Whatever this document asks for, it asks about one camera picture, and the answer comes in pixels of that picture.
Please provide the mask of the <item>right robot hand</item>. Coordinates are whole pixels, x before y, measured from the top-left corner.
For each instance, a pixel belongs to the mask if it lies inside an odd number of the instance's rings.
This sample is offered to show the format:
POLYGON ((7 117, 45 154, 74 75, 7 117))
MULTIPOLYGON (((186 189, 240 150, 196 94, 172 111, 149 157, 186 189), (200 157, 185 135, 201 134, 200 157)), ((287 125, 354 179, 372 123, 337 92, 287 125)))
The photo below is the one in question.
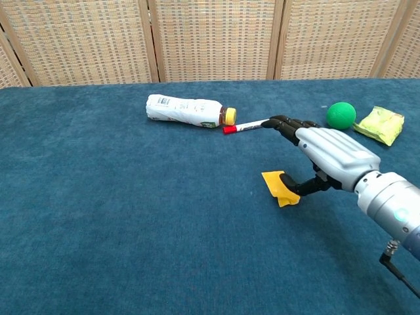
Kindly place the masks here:
POLYGON ((379 174, 380 157, 344 132, 285 115, 272 116, 261 126, 280 132, 312 162, 315 177, 303 183, 295 182, 287 173, 279 175, 285 187, 298 196, 331 187, 354 192, 364 176, 379 174))

